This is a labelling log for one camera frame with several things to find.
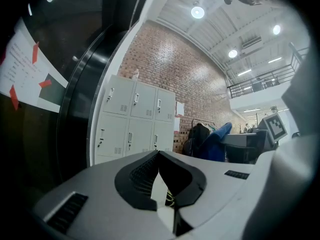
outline balcony railing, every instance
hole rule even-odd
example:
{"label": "balcony railing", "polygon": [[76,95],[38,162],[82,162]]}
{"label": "balcony railing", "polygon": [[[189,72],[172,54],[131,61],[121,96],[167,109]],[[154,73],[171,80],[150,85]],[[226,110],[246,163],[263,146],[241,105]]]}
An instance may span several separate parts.
{"label": "balcony railing", "polygon": [[298,50],[297,52],[297,54],[292,54],[291,63],[288,65],[257,75],[249,80],[228,86],[231,98],[255,93],[291,81],[301,60],[308,53],[308,48]]}

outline poster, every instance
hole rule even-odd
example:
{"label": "poster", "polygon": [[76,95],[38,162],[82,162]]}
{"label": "poster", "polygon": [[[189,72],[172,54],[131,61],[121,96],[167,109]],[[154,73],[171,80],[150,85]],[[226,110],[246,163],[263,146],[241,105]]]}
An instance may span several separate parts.
{"label": "poster", "polygon": [[174,133],[178,134],[180,132],[180,117],[174,118]]}
{"label": "poster", "polygon": [[175,116],[183,117],[185,115],[185,104],[177,101],[175,106],[176,106]]}
{"label": "poster", "polygon": [[34,46],[18,30],[6,46],[0,65],[0,92],[10,97],[14,86],[19,101],[36,106],[41,91],[39,83],[46,79],[48,72],[49,68],[34,53]]}

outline brick wall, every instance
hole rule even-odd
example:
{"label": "brick wall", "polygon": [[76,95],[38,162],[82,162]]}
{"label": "brick wall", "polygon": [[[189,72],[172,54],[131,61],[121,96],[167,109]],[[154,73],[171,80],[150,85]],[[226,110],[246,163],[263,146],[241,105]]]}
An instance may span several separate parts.
{"label": "brick wall", "polygon": [[170,29],[147,21],[133,39],[118,75],[131,78],[139,69],[139,81],[175,92],[184,103],[180,133],[173,151],[182,152],[193,118],[212,121],[219,128],[233,124],[239,133],[245,122],[232,112],[224,74],[201,50]]}

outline blue jacket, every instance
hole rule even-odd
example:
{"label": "blue jacket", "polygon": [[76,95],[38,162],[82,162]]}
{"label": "blue jacket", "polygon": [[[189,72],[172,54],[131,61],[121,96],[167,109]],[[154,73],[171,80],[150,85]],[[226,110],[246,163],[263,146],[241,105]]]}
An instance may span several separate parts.
{"label": "blue jacket", "polygon": [[232,129],[232,124],[227,122],[220,129],[211,133],[204,142],[200,145],[198,150],[198,158],[224,162],[225,161],[225,146],[220,143],[222,138],[229,134]]}

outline white locker cabinet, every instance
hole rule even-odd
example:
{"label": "white locker cabinet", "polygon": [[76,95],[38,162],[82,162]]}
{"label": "white locker cabinet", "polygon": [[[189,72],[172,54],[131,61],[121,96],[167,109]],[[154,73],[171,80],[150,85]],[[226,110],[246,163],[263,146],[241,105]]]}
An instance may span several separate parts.
{"label": "white locker cabinet", "polygon": [[158,90],[156,98],[155,119],[172,122],[175,112],[175,95],[165,90]]}
{"label": "white locker cabinet", "polygon": [[103,111],[127,115],[134,82],[121,77],[111,77],[106,88]]}
{"label": "white locker cabinet", "polygon": [[150,150],[151,121],[130,119],[127,133],[126,156]]}
{"label": "white locker cabinet", "polygon": [[137,82],[131,108],[131,116],[137,118],[152,119],[156,88]]}
{"label": "white locker cabinet", "polygon": [[105,114],[101,116],[96,141],[98,156],[117,158],[123,156],[127,121],[127,118]]}
{"label": "white locker cabinet", "polygon": [[152,136],[152,150],[172,151],[174,144],[172,123],[155,122]]}

